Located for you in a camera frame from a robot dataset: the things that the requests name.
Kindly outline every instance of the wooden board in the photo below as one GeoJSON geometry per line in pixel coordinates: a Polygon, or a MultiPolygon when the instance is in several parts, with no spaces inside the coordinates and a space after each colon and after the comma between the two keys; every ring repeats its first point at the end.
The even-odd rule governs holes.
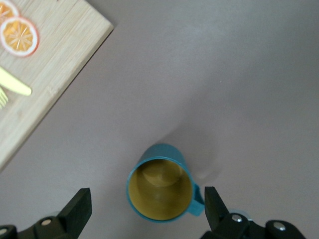
{"type": "Polygon", "coordinates": [[[0,110],[0,171],[71,83],[113,26],[84,0],[12,0],[36,26],[40,43],[19,58],[0,46],[0,65],[32,88],[31,96],[4,89],[0,110]]]}

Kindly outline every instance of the yellow knife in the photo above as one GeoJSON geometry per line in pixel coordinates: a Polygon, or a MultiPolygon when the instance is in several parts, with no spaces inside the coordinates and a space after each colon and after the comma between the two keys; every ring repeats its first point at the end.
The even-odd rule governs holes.
{"type": "Polygon", "coordinates": [[[22,83],[2,67],[0,67],[0,85],[20,95],[29,96],[32,93],[29,86],[22,83]]]}

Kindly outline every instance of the cup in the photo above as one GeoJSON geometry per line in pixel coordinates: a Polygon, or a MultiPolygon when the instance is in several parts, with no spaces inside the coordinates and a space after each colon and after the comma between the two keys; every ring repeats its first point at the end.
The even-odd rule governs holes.
{"type": "Polygon", "coordinates": [[[171,222],[204,210],[200,189],[181,152],[169,144],[148,148],[130,172],[127,198],[134,211],[152,222],[171,222]]]}

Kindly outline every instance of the screw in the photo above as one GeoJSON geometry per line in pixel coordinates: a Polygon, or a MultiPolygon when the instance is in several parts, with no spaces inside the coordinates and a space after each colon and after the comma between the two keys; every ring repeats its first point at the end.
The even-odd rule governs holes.
{"type": "Polygon", "coordinates": [[[239,215],[237,215],[237,214],[234,214],[231,218],[232,218],[232,220],[234,220],[235,222],[238,222],[238,223],[240,223],[240,222],[243,221],[243,219],[241,218],[241,216],[239,216],[239,215]]]}
{"type": "Polygon", "coordinates": [[[280,222],[275,222],[274,223],[274,227],[277,228],[280,231],[284,231],[286,230],[286,227],[284,224],[280,223],[280,222]]]}
{"type": "Polygon", "coordinates": [[[7,231],[8,231],[7,228],[0,229],[0,236],[3,235],[3,234],[6,234],[7,231]]]}
{"type": "Polygon", "coordinates": [[[44,220],[41,225],[42,226],[46,226],[46,225],[49,225],[51,223],[51,219],[47,219],[47,220],[44,220]]]}

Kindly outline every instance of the dried orange slice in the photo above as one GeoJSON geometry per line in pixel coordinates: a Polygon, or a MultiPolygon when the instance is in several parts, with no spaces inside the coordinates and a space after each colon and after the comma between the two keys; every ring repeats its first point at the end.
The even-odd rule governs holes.
{"type": "Polygon", "coordinates": [[[19,16],[16,6],[7,0],[0,0],[0,24],[12,16],[19,16]]]}
{"type": "Polygon", "coordinates": [[[39,44],[35,26],[21,16],[10,17],[2,23],[0,40],[3,47],[16,56],[31,55],[39,44]]]}

